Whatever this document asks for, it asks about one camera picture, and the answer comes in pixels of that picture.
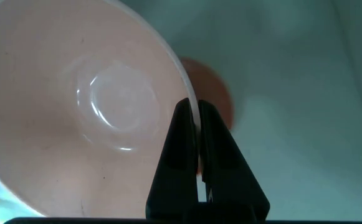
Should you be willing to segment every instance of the bowl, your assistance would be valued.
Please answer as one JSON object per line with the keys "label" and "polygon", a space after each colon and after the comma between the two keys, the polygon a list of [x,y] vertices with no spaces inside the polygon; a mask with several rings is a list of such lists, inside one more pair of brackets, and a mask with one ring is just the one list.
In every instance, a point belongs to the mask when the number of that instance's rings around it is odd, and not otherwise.
{"label": "bowl", "polygon": [[144,217],[179,100],[165,41],[118,1],[0,1],[0,183],[36,213]]}

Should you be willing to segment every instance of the orange object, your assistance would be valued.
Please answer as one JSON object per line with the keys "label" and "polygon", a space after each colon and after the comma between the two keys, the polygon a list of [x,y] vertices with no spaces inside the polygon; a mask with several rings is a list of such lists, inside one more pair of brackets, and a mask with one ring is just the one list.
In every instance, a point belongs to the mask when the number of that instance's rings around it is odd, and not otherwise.
{"label": "orange object", "polygon": [[181,58],[198,100],[212,103],[218,110],[228,129],[232,128],[234,107],[224,82],[208,66],[190,59]]}

